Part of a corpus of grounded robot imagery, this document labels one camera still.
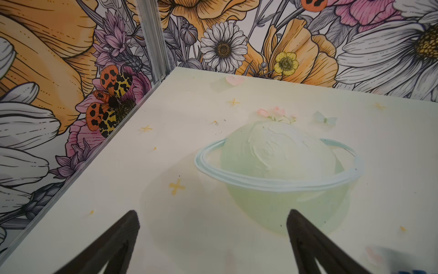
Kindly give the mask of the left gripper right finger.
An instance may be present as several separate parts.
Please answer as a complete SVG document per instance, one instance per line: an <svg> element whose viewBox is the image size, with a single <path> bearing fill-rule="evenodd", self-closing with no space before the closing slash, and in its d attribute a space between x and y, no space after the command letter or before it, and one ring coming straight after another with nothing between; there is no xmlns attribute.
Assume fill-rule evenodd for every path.
<svg viewBox="0 0 438 274"><path fill-rule="evenodd" d="M290 244L300 274L368 274L299 211L291 210L286 222Z"/></svg>

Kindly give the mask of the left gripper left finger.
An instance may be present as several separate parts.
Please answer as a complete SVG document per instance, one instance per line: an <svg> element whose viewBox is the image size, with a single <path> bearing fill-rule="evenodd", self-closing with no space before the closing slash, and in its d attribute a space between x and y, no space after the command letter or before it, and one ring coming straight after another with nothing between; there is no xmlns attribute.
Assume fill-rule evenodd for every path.
<svg viewBox="0 0 438 274"><path fill-rule="evenodd" d="M114 223L73 260L57 270L58 274L125 274L128 270L140 223L131 210Z"/></svg>

